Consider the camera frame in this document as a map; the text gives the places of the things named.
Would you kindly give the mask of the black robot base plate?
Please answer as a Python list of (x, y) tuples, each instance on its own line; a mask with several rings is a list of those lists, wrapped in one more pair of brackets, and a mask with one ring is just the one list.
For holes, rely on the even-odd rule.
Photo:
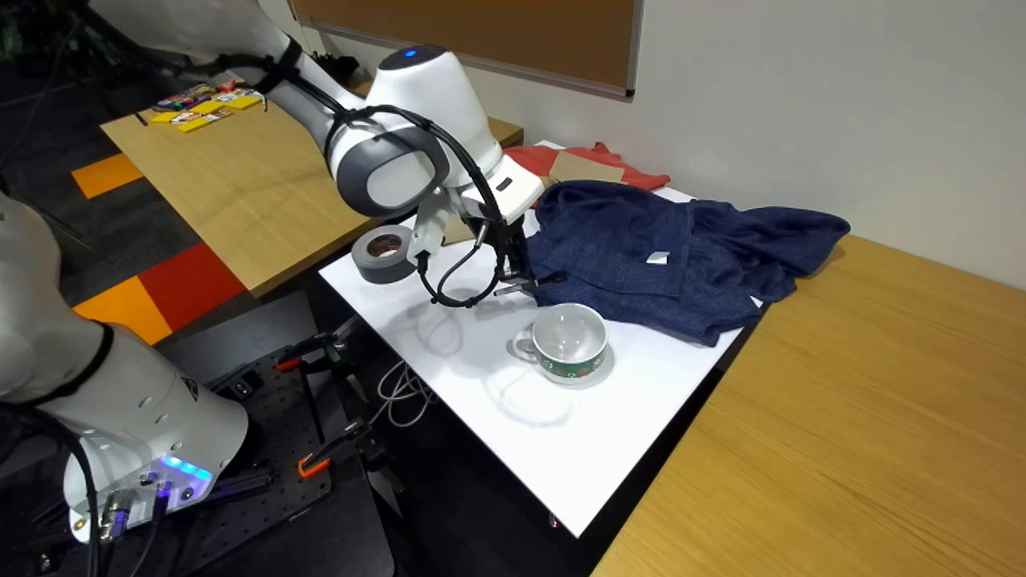
[(130, 530), (112, 577), (331, 577), (375, 538), (364, 460), (346, 445), (346, 388), (316, 362), (252, 362), (216, 381), (252, 412), (243, 453), (216, 491), (157, 525)]

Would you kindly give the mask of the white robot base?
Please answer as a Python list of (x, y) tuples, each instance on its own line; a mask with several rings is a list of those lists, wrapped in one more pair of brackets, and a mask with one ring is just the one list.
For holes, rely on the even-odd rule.
[(144, 525), (153, 499), (199, 506), (240, 453), (252, 417), (127, 328), (68, 309), (62, 251), (44, 217), (0, 194), (0, 398), (75, 433), (87, 460), (64, 465), (68, 525), (77, 542), (95, 514), (127, 502)]

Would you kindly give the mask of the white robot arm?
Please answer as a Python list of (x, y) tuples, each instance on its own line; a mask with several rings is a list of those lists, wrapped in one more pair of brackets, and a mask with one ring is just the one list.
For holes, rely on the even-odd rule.
[(208, 57), (271, 96), (318, 141), (344, 202), (370, 217), (418, 213), (412, 258), (430, 258), (448, 217), (527, 266), (518, 228), (542, 179), (491, 132), (461, 61), (434, 44), (391, 52), (366, 96), (340, 87), (261, 0), (87, 0), (131, 44)]

